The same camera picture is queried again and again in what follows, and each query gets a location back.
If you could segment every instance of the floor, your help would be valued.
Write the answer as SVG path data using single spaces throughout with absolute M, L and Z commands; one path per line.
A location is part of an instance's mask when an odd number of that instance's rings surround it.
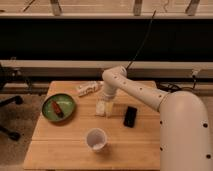
M 3 100 L 11 96 L 0 95 L 0 99 Z M 45 95 L 21 96 L 24 100 L 22 105 L 9 104 L 0 108 L 0 124 L 10 130 L 18 131 L 22 135 L 18 142 L 14 142 L 0 133 L 0 171 L 23 171 L 22 163 L 45 99 Z M 208 109 L 213 137 L 213 96 L 202 96 L 201 99 Z

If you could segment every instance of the table top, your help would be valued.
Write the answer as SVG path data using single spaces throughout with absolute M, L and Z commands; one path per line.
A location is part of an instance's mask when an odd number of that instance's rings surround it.
M 160 116 L 145 104 L 118 90 L 112 116 L 95 116 L 99 92 L 78 97 L 76 86 L 84 81 L 53 81 L 47 98 L 66 93 L 77 104 L 74 116 L 51 123 L 40 115 L 30 143 L 24 169 L 69 170 L 159 170 Z M 143 82 L 155 86 L 154 82 Z M 138 109 L 134 128 L 123 126 L 127 106 Z M 98 127 L 107 134 L 108 144 L 94 153 L 85 143 L 88 130 Z

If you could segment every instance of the chair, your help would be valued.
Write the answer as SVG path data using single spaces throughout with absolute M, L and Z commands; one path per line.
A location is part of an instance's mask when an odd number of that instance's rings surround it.
M 5 76 L 5 72 L 4 72 L 4 69 L 1 66 L 1 64 L 0 64 L 0 78 L 2 80 L 0 82 L 0 89 L 3 89 L 4 85 L 6 84 L 6 76 Z M 12 102 L 15 102 L 16 104 L 19 105 L 19 104 L 23 103 L 23 99 L 20 96 L 11 97 L 4 101 L 0 101 L 0 107 L 5 106 Z M 4 134 L 6 134 L 11 140 L 18 141 L 20 138 L 20 134 L 18 132 L 12 132 L 12 131 L 8 130 L 7 128 L 3 127 L 2 125 L 0 125 L 0 131 L 3 132 Z

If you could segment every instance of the white cup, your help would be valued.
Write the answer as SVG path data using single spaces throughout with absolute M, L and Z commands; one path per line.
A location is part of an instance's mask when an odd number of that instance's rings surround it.
M 100 152 L 107 144 L 106 133 L 100 128 L 92 128 L 87 133 L 86 143 L 94 152 Z

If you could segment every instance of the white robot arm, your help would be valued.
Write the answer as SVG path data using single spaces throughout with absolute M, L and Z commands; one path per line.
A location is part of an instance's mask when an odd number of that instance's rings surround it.
M 161 171 L 212 171 L 209 121 L 203 102 L 190 92 L 164 92 L 126 75 L 122 66 L 104 71 L 103 97 L 113 99 L 120 88 L 160 113 Z

